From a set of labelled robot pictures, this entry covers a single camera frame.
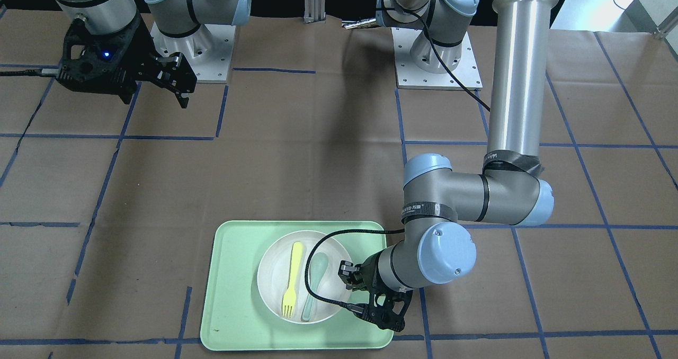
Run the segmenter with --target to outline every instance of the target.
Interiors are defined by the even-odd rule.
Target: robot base
[[[228,82],[230,61],[235,44],[235,26],[203,24],[186,38],[168,38],[153,24],[150,31],[155,49],[163,57],[174,52],[184,53],[199,83],[225,84]]]
[[[421,31],[405,28],[392,28],[391,31],[393,33],[398,88],[444,89],[445,91],[460,91],[462,89],[447,73],[432,74],[417,67],[417,64],[414,63],[409,50]],[[462,41],[462,57],[452,72],[468,89],[481,89],[483,87],[468,34],[464,36]]]

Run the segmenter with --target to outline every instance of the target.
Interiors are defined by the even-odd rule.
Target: plastic fork
[[[304,245],[297,241],[292,244],[292,254],[290,258],[290,281],[288,282],[288,289],[283,295],[283,317],[291,319],[295,314],[296,305],[296,280],[299,275],[299,267],[301,260],[304,257]]]

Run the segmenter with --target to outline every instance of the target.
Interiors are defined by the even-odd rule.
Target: white plate
[[[261,262],[259,262],[259,269],[256,274],[259,295],[267,308],[283,320],[301,325],[318,323],[332,317],[341,309],[337,305],[332,305],[331,303],[325,303],[316,299],[314,307],[315,311],[313,311],[310,321],[302,322],[301,320],[301,314],[308,297],[308,292],[304,285],[304,270],[308,260],[308,254],[323,236],[325,236],[325,234],[320,233],[319,231],[292,232],[273,243],[266,253],[264,253]],[[288,280],[290,279],[292,244],[296,241],[303,243],[304,257],[299,268],[296,284],[297,299],[295,312],[292,314],[291,320],[288,320],[287,318],[283,318],[281,309],[283,294],[288,288]],[[316,254],[320,252],[327,255],[328,264],[325,275],[323,275],[323,279],[320,280],[316,293],[323,297],[336,299],[337,301],[348,301],[351,296],[351,291],[346,289],[346,285],[337,275],[337,270],[339,269],[339,262],[341,262],[341,260],[351,261],[351,256],[346,252],[344,246],[342,246],[339,241],[334,240],[334,238],[324,241],[324,243],[316,250]]]

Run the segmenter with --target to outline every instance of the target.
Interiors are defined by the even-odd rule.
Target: light green plastic tray
[[[215,351],[274,349],[381,348],[393,331],[356,318],[342,309],[314,325],[296,325],[271,313],[259,296],[256,272],[266,249],[281,236],[311,229],[326,234],[341,229],[378,229],[373,221],[227,221],[216,230],[205,296],[200,339]],[[335,237],[353,260],[362,263],[386,247],[377,234]],[[337,267],[331,267],[336,273]],[[367,292],[353,292],[350,302],[366,303]]]

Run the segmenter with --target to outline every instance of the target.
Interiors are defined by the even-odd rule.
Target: utensil
[[[296,305],[296,281],[299,275],[299,267],[301,260],[304,257],[304,245],[297,241],[292,244],[292,254],[290,257],[290,280],[288,281],[288,289],[283,294],[283,317],[291,319],[292,314],[295,313]]]
[[[310,260],[310,268],[308,269],[308,285],[313,292],[318,291],[318,285],[320,280],[323,279],[325,272],[327,271],[327,263],[329,262],[327,255],[325,253],[319,252],[313,255],[312,260]],[[301,314],[301,320],[304,322],[310,321],[310,315],[313,312],[313,306],[315,305],[315,297],[308,295],[306,298],[306,303],[304,305],[304,311]]]

